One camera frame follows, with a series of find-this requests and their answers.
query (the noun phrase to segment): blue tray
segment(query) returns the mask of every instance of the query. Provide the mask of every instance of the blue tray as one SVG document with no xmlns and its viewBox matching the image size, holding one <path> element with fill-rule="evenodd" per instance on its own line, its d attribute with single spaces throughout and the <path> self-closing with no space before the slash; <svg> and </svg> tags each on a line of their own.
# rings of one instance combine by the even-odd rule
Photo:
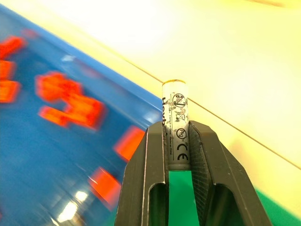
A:
<svg viewBox="0 0 301 226">
<path fill-rule="evenodd" d="M 14 103 L 0 104 L 0 226 L 55 225 L 69 202 L 87 225 L 103 225 L 114 213 L 90 192 L 88 177 L 102 167 L 122 182 L 126 163 L 112 147 L 129 126 L 146 129 L 159 121 L 160 99 L 3 6 L 0 21 L 0 40 L 28 30 L 37 34 L 8 58 L 16 62 L 13 80 L 22 89 Z M 53 70 L 105 103 L 99 130 L 64 129 L 37 115 L 44 105 L 63 107 L 35 95 L 35 76 Z M 85 201 L 77 200 L 77 192 L 87 194 Z"/>
</svg>

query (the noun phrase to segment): battery label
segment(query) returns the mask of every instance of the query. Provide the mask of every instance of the battery label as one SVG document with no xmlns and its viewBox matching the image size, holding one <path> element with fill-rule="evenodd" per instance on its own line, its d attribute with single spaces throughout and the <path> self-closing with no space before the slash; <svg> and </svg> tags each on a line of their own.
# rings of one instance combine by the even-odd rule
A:
<svg viewBox="0 0 301 226">
<path fill-rule="evenodd" d="M 162 124 L 166 129 L 169 170 L 190 170 L 187 87 L 172 80 L 162 85 Z"/>
</svg>

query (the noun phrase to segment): ce mark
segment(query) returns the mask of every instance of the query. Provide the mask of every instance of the ce mark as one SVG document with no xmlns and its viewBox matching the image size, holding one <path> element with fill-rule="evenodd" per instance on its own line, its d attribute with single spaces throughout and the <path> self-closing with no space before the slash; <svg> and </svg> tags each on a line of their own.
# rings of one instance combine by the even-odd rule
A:
<svg viewBox="0 0 301 226">
<path fill-rule="evenodd" d="M 181 146 L 184 146 L 185 149 L 186 149 L 186 151 L 188 150 L 188 149 L 187 149 L 187 146 L 186 146 L 185 144 L 179 144 L 179 145 L 177 146 L 177 150 L 178 150 L 178 151 L 180 150 L 180 147 L 181 147 Z M 186 160 L 188 160 L 187 154 L 184 154 L 184 153 L 179 154 L 179 155 L 178 155 L 178 160 L 180 160 L 180 157 L 182 157 L 182 159 L 186 158 Z"/>
</svg>

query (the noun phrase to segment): battery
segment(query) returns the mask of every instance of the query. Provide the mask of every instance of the battery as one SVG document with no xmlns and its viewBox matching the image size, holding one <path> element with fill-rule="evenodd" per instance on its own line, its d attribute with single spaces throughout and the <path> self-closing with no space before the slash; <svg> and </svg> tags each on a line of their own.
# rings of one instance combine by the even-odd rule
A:
<svg viewBox="0 0 301 226">
<path fill-rule="evenodd" d="M 190 170 L 188 89 L 182 80 L 162 84 L 162 124 L 166 129 L 168 168 Z"/>
</svg>

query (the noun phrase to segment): red plastic piece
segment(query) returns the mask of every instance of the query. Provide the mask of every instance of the red plastic piece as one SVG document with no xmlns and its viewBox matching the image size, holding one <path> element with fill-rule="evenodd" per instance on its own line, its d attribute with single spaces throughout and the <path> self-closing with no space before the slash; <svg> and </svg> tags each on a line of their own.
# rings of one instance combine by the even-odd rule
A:
<svg viewBox="0 0 301 226">
<path fill-rule="evenodd" d="M 98 168 L 92 177 L 89 179 L 91 191 L 98 197 L 108 209 L 112 210 L 117 204 L 121 184 L 107 171 Z"/>
<path fill-rule="evenodd" d="M 69 102 L 72 94 L 81 95 L 82 87 L 79 82 L 75 82 L 71 79 L 65 79 L 61 84 L 61 98 L 65 102 Z"/>
<path fill-rule="evenodd" d="M 131 126 L 114 146 L 114 150 L 125 161 L 129 161 L 144 136 L 144 131 Z"/>
<path fill-rule="evenodd" d="M 4 59 L 10 54 L 16 53 L 21 48 L 25 47 L 26 41 L 24 38 L 10 36 L 0 44 L 0 59 Z"/>
<path fill-rule="evenodd" d="M 72 94 L 65 112 L 75 124 L 94 129 L 105 113 L 105 106 L 93 98 Z"/>
<path fill-rule="evenodd" d="M 1 80 L 12 79 L 15 66 L 16 64 L 14 62 L 0 60 L 0 79 Z"/>
<path fill-rule="evenodd" d="M 36 93 L 45 101 L 59 100 L 62 94 L 64 75 L 59 72 L 50 72 L 47 75 L 36 76 Z"/>
<path fill-rule="evenodd" d="M 54 109 L 52 107 L 44 106 L 40 109 L 39 116 L 42 118 L 53 122 L 59 126 L 67 127 L 69 119 L 66 115 L 66 113 L 61 112 L 57 109 Z"/>
<path fill-rule="evenodd" d="M 17 81 L 0 80 L 0 103 L 14 102 L 20 87 Z"/>
</svg>

